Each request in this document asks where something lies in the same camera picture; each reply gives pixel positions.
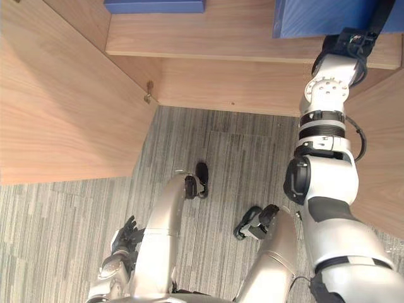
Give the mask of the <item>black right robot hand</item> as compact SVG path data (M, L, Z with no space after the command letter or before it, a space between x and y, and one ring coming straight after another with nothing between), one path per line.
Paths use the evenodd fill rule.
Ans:
M377 0L366 30L374 35L379 35L385 26L395 3L395 0Z

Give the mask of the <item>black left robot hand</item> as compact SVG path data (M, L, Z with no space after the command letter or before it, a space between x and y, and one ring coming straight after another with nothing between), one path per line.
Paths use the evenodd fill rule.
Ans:
M120 228L111 242L111 253L127 251L133 253L139 243L142 242L145 229L137 227L134 215L130 216L124 226Z

